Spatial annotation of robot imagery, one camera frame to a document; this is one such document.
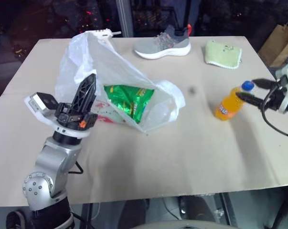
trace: plastic bag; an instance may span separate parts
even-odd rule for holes
[[[91,73],[97,75],[97,97],[92,112],[97,113],[98,119],[102,121],[126,123],[146,132],[175,121],[179,109],[185,106],[184,96],[176,85],[167,80],[149,80],[90,31],[73,37],[66,49],[55,86],[56,99],[60,102],[72,102],[78,85]],[[104,85],[115,84],[155,89],[139,124],[108,99]]]

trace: table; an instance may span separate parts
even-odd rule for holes
[[[246,104],[232,120],[213,116],[230,90],[245,80],[272,79],[245,37],[191,37],[185,57],[144,60],[132,52],[140,38],[116,38],[119,53],[150,79],[168,79],[183,92],[178,120],[148,133],[97,122],[83,140],[82,175],[70,175],[70,203],[207,194],[288,185],[288,137],[264,123]],[[243,49],[236,70],[204,63],[208,40]],[[32,93],[54,93],[59,63],[69,39],[39,40],[0,97],[0,206],[26,205],[23,179],[31,172],[53,130],[23,102]],[[263,92],[254,89],[256,95]],[[288,115],[267,111],[288,132]]]

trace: blue bottle cap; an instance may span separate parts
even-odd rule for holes
[[[254,88],[254,83],[252,83],[251,81],[245,81],[241,85],[241,88],[246,92],[250,92]]]

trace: brown paper bag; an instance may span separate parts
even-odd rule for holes
[[[280,67],[288,58],[288,26],[277,25],[258,52],[270,67]]]

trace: plastic bottle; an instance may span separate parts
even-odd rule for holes
[[[244,105],[244,102],[235,93],[251,92],[253,88],[254,84],[251,81],[245,81],[241,87],[233,88],[230,95],[224,98],[217,107],[215,116],[223,121],[233,118]]]

